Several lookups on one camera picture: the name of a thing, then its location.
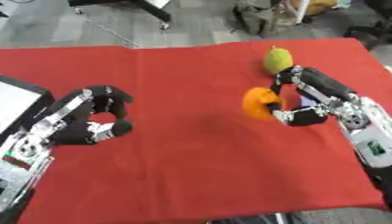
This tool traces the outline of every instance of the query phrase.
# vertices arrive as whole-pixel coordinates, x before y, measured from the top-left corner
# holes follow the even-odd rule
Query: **cable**
[[[125,42],[127,42],[128,46],[133,46],[131,48],[143,48],[142,45],[139,45],[135,41],[133,41],[131,39],[128,39],[128,38],[125,38],[122,35],[118,34],[117,32],[112,31],[109,28],[106,28],[105,26],[103,26],[101,24],[97,24],[91,18],[88,18],[88,15],[86,15],[86,12],[84,12],[83,10],[76,8],[75,11],[76,11],[77,14],[81,15],[84,18],[84,20],[88,21],[91,25],[93,25],[95,27],[98,27],[98,28],[100,28],[100,29],[102,29],[102,30],[104,30],[106,32],[109,32],[109,33],[115,35],[116,37],[118,37],[119,39],[124,40]]]
[[[303,218],[299,217],[298,215],[293,213],[292,216],[296,218],[299,222],[301,222],[301,224],[308,224]]]
[[[101,25],[101,24],[96,24],[93,20],[91,20],[91,19],[89,19],[89,18],[87,18],[87,17],[84,17],[84,19],[85,19],[86,21],[88,21],[89,23],[91,23],[91,25],[96,26],[96,27],[98,27],[98,28],[100,28],[100,29],[103,29],[103,30],[106,31],[106,32],[110,32],[111,34],[115,35],[115,36],[118,37],[119,39],[124,40],[124,41],[127,42],[128,44],[132,44],[133,46],[135,46],[135,47],[137,47],[137,48],[142,48],[142,46],[139,45],[138,43],[136,43],[135,41],[133,41],[133,40],[131,40],[131,39],[128,39],[128,38],[125,38],[125,37],[121,36],[120,34],[116,33],[115,31],[112,31],[112,30],[106,28],[105,26],[103,26],[103,25]]]
[[[8,0],[8,1],[13,2],[15,4],[30,4],[30,3],[34,2],[35,0],[21,0],[21,1],[19,1],[19,0]]]

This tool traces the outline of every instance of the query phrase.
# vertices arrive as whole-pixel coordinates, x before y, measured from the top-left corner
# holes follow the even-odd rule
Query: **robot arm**
[[[131,123],[124,119],[124,103],[131,101],[131,96],[115,87],[86,87],[49,106],[30,129],[9,135],[0,147],[0,223],[17,223],[54,160],[55,145],[97,144],[131,131]],[[104,124],[88,120],[105,112],[117,120]]]
[[[381,105],[358,96],[352,89],[309,67],[293,66],[276,75],[270,91],[279,95],[284,84],[294,84],[312,106],[282,110],[278,103],[265,106],[289,126],[323,123],[336,117],[347,140],[355,148],[362,167],[392,209],[392,118]]]

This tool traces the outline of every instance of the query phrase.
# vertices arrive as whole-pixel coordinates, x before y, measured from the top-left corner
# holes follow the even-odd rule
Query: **orange fruit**
[[[283,104],[282,98],[266,87],[254,87],[247,91],[242,100],[242,110],[247,116],[257,120],[275,118],[266,104],[277,102]]]

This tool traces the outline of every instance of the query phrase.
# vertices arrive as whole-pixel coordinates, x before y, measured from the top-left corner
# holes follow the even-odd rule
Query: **green fruit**
[[[290,52],[283,48],[276,48],[274,45],[265,55],[263,63],[264,68],[272,75],[278,74],[284,69],[293,66]]]

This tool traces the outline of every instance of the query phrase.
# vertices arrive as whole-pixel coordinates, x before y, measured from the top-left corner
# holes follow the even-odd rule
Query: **red cloth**
[[[352,39],[0,50],[1,73],[57,97],[93,84],[135,96],[132,134],[55,150],[21,223],[126,224],[382,207],[333,118],[290,128],[242,113],[245,91],[271,83],[262,59],[272,45],[392,112],[391,77]],[[290,102],[298,99],[286,92]]]

